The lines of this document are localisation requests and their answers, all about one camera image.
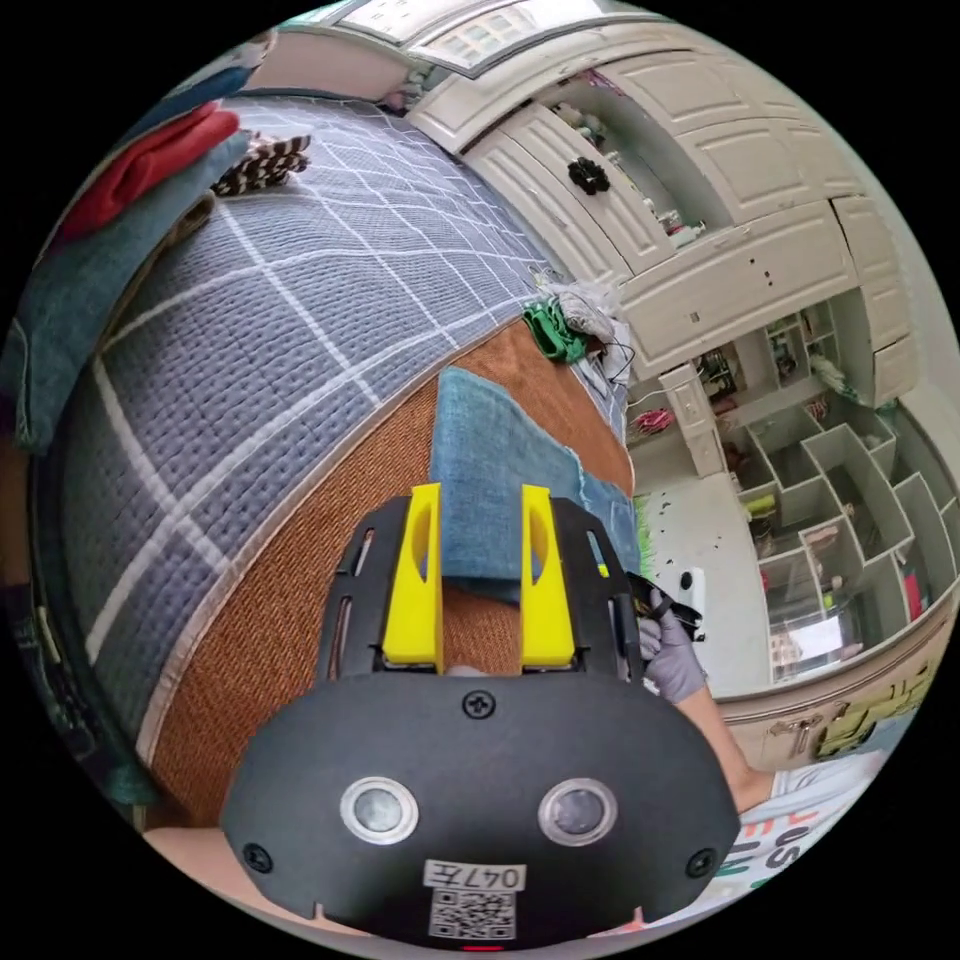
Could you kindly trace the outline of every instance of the blue denim cloth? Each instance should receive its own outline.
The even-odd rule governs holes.
[[[456,367],[440,375],[430,481],[442,485],[444,580],[470,593],[520,601],[523,484],[592,513],[623,568],[640,572],[632,499],[587,473],[506,390]]]
[[[114,306],[164,235],[237,163],[236,133],[144,194],[102,230],[52,250],[24,288],[0,353],[0,393],[17,403],[17,444],[43,454]]]
[[[247,85],[252,74],[253,71],[247,67],[229,67],[212,77],[207,77],[206,80],[201,80],[192,87],[187,87],[186,90],[164,97],[120,138],[114,150],[132,143],[145,133],[156,130],[177,117],[190,113],[191,110],[196,110],[197,107],[202,107],[211,100],[232,97]]]

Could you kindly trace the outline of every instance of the checkered blanket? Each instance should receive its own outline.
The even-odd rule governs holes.
[[[516,317],[546,266],[404,120],[320,99],[228,106],[310,136],[310,165],[220,201],[163,258],[59,441],[69,588],[133,738],[178,640],[203,632],[291,504],[392,398]],[[622,396],[593,395],[622,435]]]

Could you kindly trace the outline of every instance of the drawer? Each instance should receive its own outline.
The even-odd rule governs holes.
[[[719,347],[857,278],[829,203],[720,231],[621,287],[638,360],[656,370]]]
[[[601,72],[673,136],[714,123],[745,120],[756,107],[693,51],[618,60]]]
[[[698,477],[709,477],[726,470],[726,460],[716,430],[709,429],[696,434],[687,434],[684,439],[693,458]]]
[[[668,23],[612,23],[538,43],[477,80],[447,77],[406,119],[449,153],[460,153],[541,90],[590,67],[691,47],[695,35]]]
[[[698,433],[713,427],[713,410],[692,364],[670,370],[660,378],[660,386],[683,433]]]
[[[861,290],[870,326],[870,345],[875,351],[910,334],[910,305],[899,273],[870,280]]]
[[[873,403],[883,406],[909,393],[920,373],[920,358],[913,337],[904,337],[873,355]]]
[[[735,224],[819,198],[773,124],[762,117],[735,120],[677,137]]]
[[[663,227],[626,177],[552,110],[532,103],[504,123],[500,132],[536,158],[552,174],[551,187],[556,183],[566,190],[582,208],[579,216],[586,213],[607,235],[629,268],[621,279],[643,273],[673,255],[673,244]],[[604,169],[609,190],[590,196],[570,180],[567,167],[578,157],[586,157]]]
[[[840,197],[832,205],[860,282],[898,274],[900,262],[893,237],[873,201],[867,197]]]
[[[834,135],[815,123],[771,120],[789,145],[804,180],[824,199],[863,193],[863,185],[850,168]]]
[[[567,189],[501,131],[485,137],[464,162],[543,239],[577,280],[629,274],[607,235]]]

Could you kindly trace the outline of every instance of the gray glove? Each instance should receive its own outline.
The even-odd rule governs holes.
[[[654,607],[659,606],[663,600],[660,591],[652,590],[650,600]],[[693,643],[672,610],[668,610],[659,623],[648,619],[637,621],[637,628],[640,655],[649,661],[646,675],[657,685],[664,700],[679,703],[706,686],[706,674],[697,660]]]

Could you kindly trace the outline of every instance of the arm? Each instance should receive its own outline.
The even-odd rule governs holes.
[[[674,706],[697,727],[713,747],[738,813],[770,799],[774,775],[754,770],[747,763],[747,758],[733,739],[733,734],[724,722],[706,684]]]
[[[658,591],[652,599],[655,605],[660,603]],[[761,773],[747,763],[710,694],[693,644],[673,612],[668,610],[659,623],[641,620],[638,627],[641,651],[649,661],[647,677],[713,747],[738,812],[768,800],[773,774]]]

